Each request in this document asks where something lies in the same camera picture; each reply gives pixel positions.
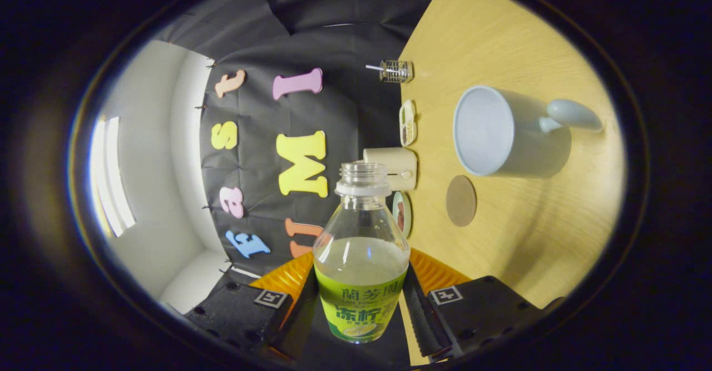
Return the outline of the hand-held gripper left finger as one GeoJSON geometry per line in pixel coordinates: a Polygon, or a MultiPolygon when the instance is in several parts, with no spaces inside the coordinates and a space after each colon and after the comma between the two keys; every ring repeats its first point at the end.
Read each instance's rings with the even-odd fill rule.
{"type": "Polygon", "coordinates": [[[224,277],[185,318],[236,350],[295,363],[312,330],[317,300],[314,258],[308,252],[249,284],[224,277]]]}

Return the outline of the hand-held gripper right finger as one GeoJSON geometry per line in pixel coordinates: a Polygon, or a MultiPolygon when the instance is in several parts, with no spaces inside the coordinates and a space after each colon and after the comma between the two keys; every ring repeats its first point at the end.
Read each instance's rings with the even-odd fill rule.
{"type": "Polygon", "coordinates": [[[416,249],[411,249],[403,295],[420,353],[429,360],[493,350],[562,301],[555,298],[539,308],[493,275],[467,277],[416,249]]]}

